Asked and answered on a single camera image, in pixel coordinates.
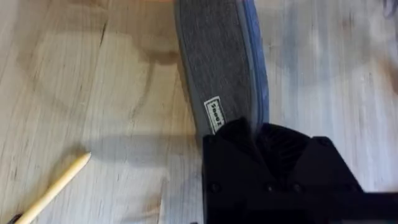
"pencil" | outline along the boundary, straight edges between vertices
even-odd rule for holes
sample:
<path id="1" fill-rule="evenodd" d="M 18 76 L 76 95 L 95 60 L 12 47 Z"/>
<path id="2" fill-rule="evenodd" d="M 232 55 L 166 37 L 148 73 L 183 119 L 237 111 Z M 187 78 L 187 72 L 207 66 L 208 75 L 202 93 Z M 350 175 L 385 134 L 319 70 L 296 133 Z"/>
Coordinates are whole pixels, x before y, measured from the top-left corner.
<path id="1" fill-rule="evenodd" d="M 69 169 L 59 178 L 44 195 L 38 199 L 29 209 L 24 212 L 22 216 L 15 222 L 15 224 L 29 224 L 37 215 L 54 199 L 55 196 L 76 176 L 77 173 L 90 160 L 91 153 L 88 152 L 79 157 Z"/>

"fabric label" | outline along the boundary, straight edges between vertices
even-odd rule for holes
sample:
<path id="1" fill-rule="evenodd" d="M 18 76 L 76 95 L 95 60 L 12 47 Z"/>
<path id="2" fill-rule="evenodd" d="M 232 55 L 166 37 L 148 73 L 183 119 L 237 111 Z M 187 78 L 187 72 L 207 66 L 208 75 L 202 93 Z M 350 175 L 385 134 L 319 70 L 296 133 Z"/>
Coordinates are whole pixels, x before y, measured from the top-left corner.
<path id="1" fill-rule="evenodd" d="M 213 97 L 212 99 L 205 102 L 205 108 L 209 122 L 211 124 L 211 130 L 213 134 L 225 124 L 225 118 L 223 109 L 221 107 L 221 100 L 219 96 Z"/>

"light wood plank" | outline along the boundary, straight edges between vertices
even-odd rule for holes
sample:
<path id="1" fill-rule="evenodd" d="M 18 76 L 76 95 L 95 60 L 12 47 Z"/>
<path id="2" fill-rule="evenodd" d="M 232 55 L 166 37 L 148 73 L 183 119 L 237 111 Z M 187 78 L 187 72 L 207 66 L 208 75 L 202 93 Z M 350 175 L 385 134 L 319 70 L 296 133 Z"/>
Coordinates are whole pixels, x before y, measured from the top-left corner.
<path id="1" fill-rule="evenodd" d="M 398 189 L 398 21 L 376 0 L 256 0 L 273 123 L 327 135 L 366 190 Z M 203 223 L 171 2 L 0 2 L 0 223 L 83 150 L 36 223 Z"/>

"black vent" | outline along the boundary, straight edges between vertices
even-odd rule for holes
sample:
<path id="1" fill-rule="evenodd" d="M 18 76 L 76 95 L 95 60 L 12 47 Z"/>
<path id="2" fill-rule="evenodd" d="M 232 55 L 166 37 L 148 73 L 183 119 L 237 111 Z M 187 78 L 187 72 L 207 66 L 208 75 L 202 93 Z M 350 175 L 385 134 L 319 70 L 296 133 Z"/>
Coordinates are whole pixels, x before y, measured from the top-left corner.
<path id="1" fill-rule="evenodd" d="M 274 124 L 265 124 L 257 138 L 271 174 L 283 183 L 293 171 L 310 138 L 302 133 Z"/>

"blue edge trim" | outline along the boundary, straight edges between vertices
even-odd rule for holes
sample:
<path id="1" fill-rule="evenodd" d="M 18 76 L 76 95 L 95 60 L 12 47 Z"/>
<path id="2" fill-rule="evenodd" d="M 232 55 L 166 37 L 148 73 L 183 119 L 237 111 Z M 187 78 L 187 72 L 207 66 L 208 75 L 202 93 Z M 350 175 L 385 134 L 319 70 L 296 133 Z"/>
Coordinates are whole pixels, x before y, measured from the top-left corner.
<path id="1" fill-rule="evenodd" d="M 260 99 L 264 105 L 262 109 L 262 123 L 269 122 L 269 90 L 266 70 L 266 60 L 262 49 L 262 38 L 259 27 L 256 7 L 253 0 L 241 0 L 243 2 L 246 22 L 249 30 L 250 47 L 253 54 L 254 72 L 257 78 L 257 90 L 260 91 Z"/>

